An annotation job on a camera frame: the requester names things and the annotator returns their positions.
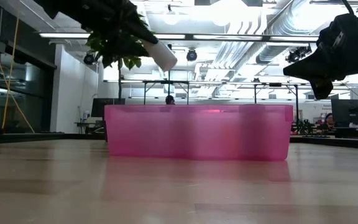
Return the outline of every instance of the green leaves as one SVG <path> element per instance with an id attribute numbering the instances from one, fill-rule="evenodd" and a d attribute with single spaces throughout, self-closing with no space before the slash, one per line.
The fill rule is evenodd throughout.
<path id="1" fill-rule="evenodd" d="M 124 57 L 124 65 L 131 70 L 134 66 L 140 68 L 142 66 L 142 59 L 140 57 Z"/>
<path id="2" fill-rule="evenodd" d="M 104 68 L 114 62 L 119 62 L 120 68 L 125 65 L 129 70 L 142 66 L 140 57 L 148 57 L 149 53 L 139 38 L 149 42 L 158 41 L 142 18 L 133 3 L 122 0 L 117 9 L 117 18 L 111 26 L 104 30 L 93 30 L 86 45 L 90 52 L 96 54 L 96 60 L 102 57 Z"/>

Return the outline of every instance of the ceiling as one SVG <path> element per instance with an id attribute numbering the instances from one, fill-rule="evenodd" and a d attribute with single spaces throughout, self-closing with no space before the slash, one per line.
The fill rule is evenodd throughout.
<path id="1" fill-rule="evenodd" d="M 262 7 L 247 7 L 241 0 L 210 0 L 207 6 L 200 6 L 200 1 L 132 2 L 138 6 L 138 12 L 145 16 L 150 30 L 157 34 L 318 35 L 334 16 L 347 12 L 340 4 L 310 4 L 310 0 L 266 0 Z M 171 12 L 168 11 L 168 4 L 171 4 Z M 0 5 L 15 14 L 15 1 L 0 0 Z M 39 32 L 84 32 L 79 23 L 64 14 L 59 13 L 52 20 L 33 0 L 20 0 L 20 11 L 21 19 Z M 82 60 L 89 50 L 85 40 L 50 41 L 64 44 L 65 49 L 78 60 Z M 285 61 L 288 50 L 297 44 L 196 40 L 164 42 L 172 44 L 178 59 L 171 74 L 184 70 L 190 72 L 190 75 L 187 73 L 182 77 L 184 79 L 250 82 L 256 77 L 263 82 L 305 82 L 284 77 L 282 73 L 282 68 L 288 65 Z M 198 58 L 195 62 L 186 60 L 188 49 L 196 49 Z M 131 71 L 124 69 L 122 72 L 126 80 L 144 80 L 161 78 L 162 74 L 156 71 L 158 66 L 154 61 L 145 59 L 141 68 Z M 350 76 L 345 82 L 358 83 L 358 76 Z M 219 86 L 205 88 L 209 88 L 208 95 L 222 90 Z"/>

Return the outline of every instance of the yellow cable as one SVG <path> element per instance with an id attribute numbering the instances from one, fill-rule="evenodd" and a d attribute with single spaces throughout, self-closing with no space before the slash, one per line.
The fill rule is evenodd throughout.
<path id="1" fill-rule="evenodd" d="M 3 77 L 4 77 L 5 84 L 6 84 L 6 86 L 8 86 L 8 88 L 9 88 L 8 82 L 6 81 L 4 69 L 2 68 L 2 65 L 1 65 L 1 61 L 0 61 L 0 70 L 1 70 L 1 73 L 2 73 L 2 75 L 3 75 Z M 29 121 L 27 120 L 27 118 L 25 117 L 23 111 L 20 109 L 20 106 L 17 104 L 17 101 L 16 101 L 16 99 L 13 97 L 12 93 L 9 93 L 9 92 L 8 92 L 7 94 L 12 96 L 13 102 L 15 103 L 15 105 L 16 105 L 17 109 L 19 110 L 20 114 L 23 116 L 24 121 L 26 121 L 26 123 L 27 123 L 27 125 L 29 125 L 29 128 L 31 129 L 31 131 L 35 134 L 34 129 L 33 129 L 32 126 L 30 125 L 30 123 L 29 123 Z"/>
<path id="2" fill-rule="evenodd" d="M 12 71 L 13 71 L 13 64 L 14 64 L 14 58 L 15 58 L 15 50 L 16 50 L 16 38 L 17 38 L 17 29 L 19 27 L 19 17 L 20 17 L 20 0 L 17 1 L 16 8 L 17 8 L 17 16 L 16 16 L 16 28 L 15 28 L 15 36 L 13 41 L 13 51 L 12 51 L 12 60 L 11 60 L 11 69 L 9 71 L 9 78 L 7 81 L 7 94 L 5 99 L 5 108 L 4 108 L 4 119 L 2 120 L 2 129 L 5 127 L 5 121 L 6 121 L 6 112 L 7 112 L 7 105 L 9 102 L 9 94 L 11 92 L 11 77 L 12 77 Z"/>

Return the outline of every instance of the ceiling light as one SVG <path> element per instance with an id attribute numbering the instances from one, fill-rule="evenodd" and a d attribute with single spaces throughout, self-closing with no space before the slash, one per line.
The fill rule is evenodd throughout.
<path id="1" fill-rule="evenodd" d="M 152 97 L 152 96 L 129 96 L 128 99 L 158 99 L 158 97 Z"/>
<path id="2" fill-rule="evenodd" d="M 285 43 L 279 43 L 279 42 L 267 42 L 266 45 L 268 46 L 295 46 L 295 47 L 308 47 L 309 44 L 308 43 L 290 43 L 290 42 L 285 42 Z"/>
<path id="3" fill-rule="evenodd" d="M 40 33 L 43 38 L 51 39 L 87 39 L 89 33 Z"/>
<path id="4" fill-rule="evenodd" d="M 118 80 L 104 80 L 105 82 L 117 83 Z M 121 83 L 143 83 L 142 80 L 121 80 Z"/>
<path id="5" fill-rule="evenodd" d="M 166 40 L 173 40 L 173 39 L 184 39 L 184 34 L 154 34 L 154 36 L 158 39 L 166 39 Z"/>
<path id="6" fill-rule="evenodd" d="M 302 42 L 302 43 L 310 43 L 310 42 L 316 42 L 318 39 L 317 36 L 274 36 L 271 37 L 270 41 L 276 41 L 276 42 Z"/>
<path id="7" fill-rule="evenodd" d="M 121 80 L 121 83 L 143 83 L 141 80 Z"/>
<path id="8" fill-rule="evenodd" d="M 225 40 L 225 41 L 261 41 L 262 36 L 259 35 L 194 35 L 196 40 Z"/>
<path id="9" fill-rule="evenodd" d="M 175 25 L 179 22 L 180 17 L 177 12 L 170 10 L 171 5 L 168 5 L 168 10 L 163 15 L 163 20 L 168 25 Z"/>
<path id="10" fill-rule="evenodd" d="M 224 82 L 190 81 L 189 84 L 223 84 Z"/>
<path id="11" fill-rule="evenodd" d="M 90 33 L 39 33 L 43 38 L 49 39 L 87 39 L 91 34 Z M 184 39 L 184 34 L 155 34 L 158 39 Z"/>

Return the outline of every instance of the wooden table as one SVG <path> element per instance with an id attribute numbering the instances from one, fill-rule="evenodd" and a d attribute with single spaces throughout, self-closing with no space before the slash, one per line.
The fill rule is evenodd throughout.
<path id="1" fill-rule="evenodd" d="M 287 161 L 239 162 L 0 144 L 0 223 L 358 223 L 358 149 L 291 144 Z"/>

